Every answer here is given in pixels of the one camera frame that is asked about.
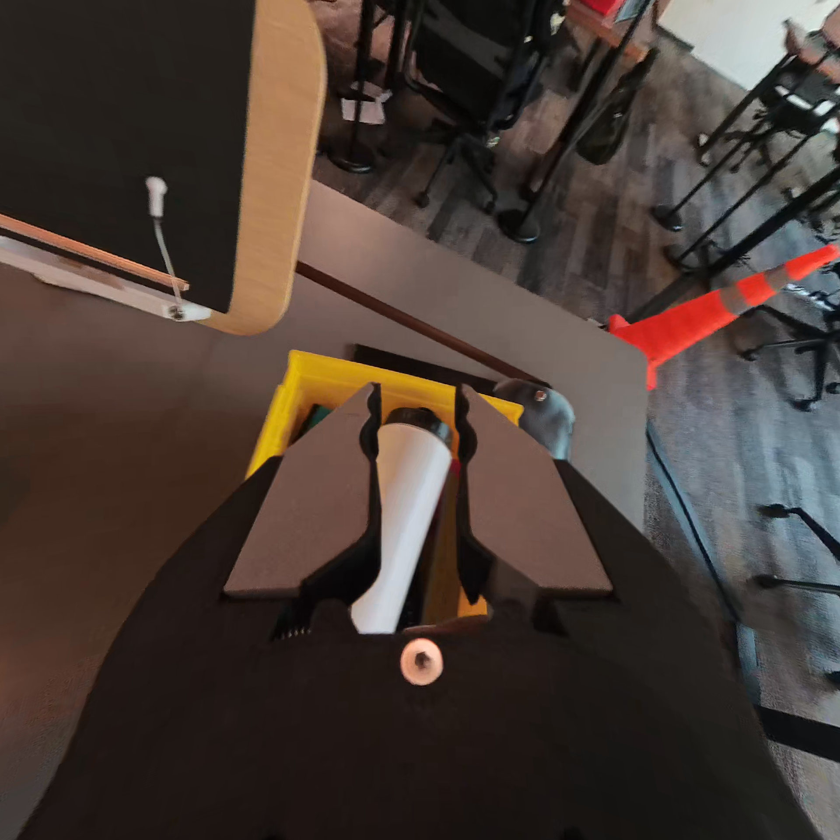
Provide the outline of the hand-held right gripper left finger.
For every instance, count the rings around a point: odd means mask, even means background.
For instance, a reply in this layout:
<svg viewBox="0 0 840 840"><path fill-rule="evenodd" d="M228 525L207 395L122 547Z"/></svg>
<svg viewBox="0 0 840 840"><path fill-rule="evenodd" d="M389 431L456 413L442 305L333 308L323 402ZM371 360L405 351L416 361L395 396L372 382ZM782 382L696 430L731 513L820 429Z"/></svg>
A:
<svg viewBox="0 0 840 840"><path fill-rule="evenodd" d="M356 601L381 568L382 389L360 388L289 447L234 562L235 600Z"/></svg>

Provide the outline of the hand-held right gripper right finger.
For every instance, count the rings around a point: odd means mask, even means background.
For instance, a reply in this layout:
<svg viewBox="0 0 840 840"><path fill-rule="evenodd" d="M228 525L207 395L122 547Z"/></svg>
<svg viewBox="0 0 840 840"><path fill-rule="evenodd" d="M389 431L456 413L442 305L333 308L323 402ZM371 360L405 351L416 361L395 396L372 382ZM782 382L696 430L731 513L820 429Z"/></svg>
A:
<svg viewBox="0 0 840 840"><path fill-rule="evenodd" d="M458 577L469 603L537 606L601 599L613 583L573 503L561 466L482 394L455 396Z"/></svg>

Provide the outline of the yellow plastic bin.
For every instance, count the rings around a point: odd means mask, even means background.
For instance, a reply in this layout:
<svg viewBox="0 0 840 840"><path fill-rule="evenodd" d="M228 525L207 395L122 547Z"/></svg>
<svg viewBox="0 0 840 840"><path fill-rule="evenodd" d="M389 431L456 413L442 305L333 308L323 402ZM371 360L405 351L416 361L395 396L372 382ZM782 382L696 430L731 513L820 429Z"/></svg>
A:
<svg viewBox="0 0 840 840"><path fill-rule="evenodd" d="M476 604L469 603L457 570L456 497L460 467L454 386L430 376L414 376L293 350L288 356L283 381L272 397L245 476L251 477L267 459L284 455L298 441L299 426L312 405L321 404L333 410L371 382L381 386L383 422L398 407L427 407L453 432L450 470L397 628L486 615L486 600L480 597Z"/></svg>

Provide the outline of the shiny black clamp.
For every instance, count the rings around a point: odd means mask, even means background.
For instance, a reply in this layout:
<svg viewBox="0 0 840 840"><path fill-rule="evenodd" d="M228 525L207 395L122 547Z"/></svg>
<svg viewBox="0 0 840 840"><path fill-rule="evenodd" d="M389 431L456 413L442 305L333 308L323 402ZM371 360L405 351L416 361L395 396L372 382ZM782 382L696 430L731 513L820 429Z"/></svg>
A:
<svg viewBox="0 0 840 840"><path fill-rule="evenodd" d="M502 380L492 393L521 406L520 428L541 444L552 459L569 459L575 414L565 396L546 384L521 379Z"/></svg>

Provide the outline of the orange traffic cone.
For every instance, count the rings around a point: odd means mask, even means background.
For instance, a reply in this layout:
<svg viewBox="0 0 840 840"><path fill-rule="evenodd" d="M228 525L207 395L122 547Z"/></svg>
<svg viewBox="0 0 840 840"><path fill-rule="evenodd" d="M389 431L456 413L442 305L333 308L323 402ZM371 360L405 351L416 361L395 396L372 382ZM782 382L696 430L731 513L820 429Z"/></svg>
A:
<svg viewBox="0 0 840 840"><path fill-rule="evenodd" d="M830 266L838 257L836 245L825 245L638 322L628 322L620 315L613 315L606 330L645 356L646 384L652 391L662 364L727 327L741 315L762 306L790 284Z"/></svg>

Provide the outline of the black pole round base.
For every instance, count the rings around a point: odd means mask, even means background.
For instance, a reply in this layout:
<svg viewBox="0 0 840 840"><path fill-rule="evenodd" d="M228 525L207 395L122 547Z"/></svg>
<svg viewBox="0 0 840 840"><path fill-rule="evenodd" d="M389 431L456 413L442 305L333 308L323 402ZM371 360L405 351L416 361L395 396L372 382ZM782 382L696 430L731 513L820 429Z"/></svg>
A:
<svg viewBox="0 0 840 840"><path fill-rule="evenodd" d="M586 88L579 96L572 114L567 119L563 130L549 153L531 175L531 180L524 185L524 208L512 208L499 212L497 224L501 232L514 242L530 245L540 236L538 206L548 188L551 179L570 156L576 145L608 109L607 100L611 95L606 91L608 84L616 78L616 70L628 56L628 48L642 23L652 16L654 1L644 1L636 16L628 21L622 39L615 46L609 46L601 63L591 74Z"/></svg>
<svg viewBox="0 0 840 840"><path fill-rule="evenodd" d="M664 230L670 233L678 233L684 227L682 211L684 207L708 184L711 179L720 171L726 168L732 168L734 164L732 159L740 155L740 153L753 142L753 135L758 132L757 129L751 133L746 131L736 131L734 129L735 122L747 111L748 107L754 104L761 96L770 91L774 84L779 79L779 76L788 69L789 65L795 60L791 52L787 52L782 59L780 59L766 74L759 80L759 82L750 89L740 100L740 102L733 107L729 114L722 120L719 125L712 131L710 135L700 136L696 142L696 160L705 168L704 175L699 181L691 187L688 192L673 205L659 204L651 209L651 216L657 224ZM722 157L715 162L711 162L711 152L716 146L723 143L727 137L734 136L735 139L729 140L728 150Z"/></svg>
<svg viewBox="0 0 840 840"><path fill-rule="evenodd" d="M392 92L387 87L380 87L376 82L371 82L370 75L377 67L371 50L375 29L387 17L394 15L397 5L398 2L390 1L362 1L360 3L352 81L340 90L339 105L341 98L363 100L382 97L385 108ZM374 168L375 153L370 145L363 142L361 130L363 127L381 128L383 126L385 125L372 126L350 122L346 138L334 141L329 147L329 161L344 172L355 175L370 173Z"/></svg>

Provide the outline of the black bag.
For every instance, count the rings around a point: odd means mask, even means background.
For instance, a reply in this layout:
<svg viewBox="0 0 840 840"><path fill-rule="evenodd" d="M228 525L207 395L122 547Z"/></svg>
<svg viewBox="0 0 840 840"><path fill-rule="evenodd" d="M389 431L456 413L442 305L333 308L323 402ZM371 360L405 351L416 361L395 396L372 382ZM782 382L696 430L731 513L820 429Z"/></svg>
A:
<svg viewBox="0 0 840 840"><path fill-rule="evenodd" d="M577 154L593 165L608 163L624 142L636 96L659 55L652 47L646 57L624 73L606 97L592 126L576 144Z"/></svg>

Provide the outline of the black office chair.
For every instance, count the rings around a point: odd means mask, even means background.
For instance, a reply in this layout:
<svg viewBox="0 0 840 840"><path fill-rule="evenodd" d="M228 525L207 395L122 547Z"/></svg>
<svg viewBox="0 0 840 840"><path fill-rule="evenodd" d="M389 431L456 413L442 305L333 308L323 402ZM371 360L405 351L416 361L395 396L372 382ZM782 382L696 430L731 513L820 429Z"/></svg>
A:
<svg viewBox="0 0 840 840"><path fill-rule="evenodd" d="M541 93L540 78L560 42L568 2L416 2L402 77L409 91L441 117L415 132L419 143L443 153L415 204L426 208L441 172L463 160L487 194L492 214L499 198L492 181L501 135Z"/></svg>

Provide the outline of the black wooden book stand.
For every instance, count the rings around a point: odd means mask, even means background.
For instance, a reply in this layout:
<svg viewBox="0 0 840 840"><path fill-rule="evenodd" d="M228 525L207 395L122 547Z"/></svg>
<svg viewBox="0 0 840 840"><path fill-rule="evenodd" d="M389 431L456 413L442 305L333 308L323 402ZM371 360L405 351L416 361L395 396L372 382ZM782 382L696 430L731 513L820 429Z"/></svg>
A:
<svg viewBox="0 0 840 840"><path fill-rule="evenodd" d="M2 265L249 336L286 313L326 96L309 2L2 2Z"/></svg>

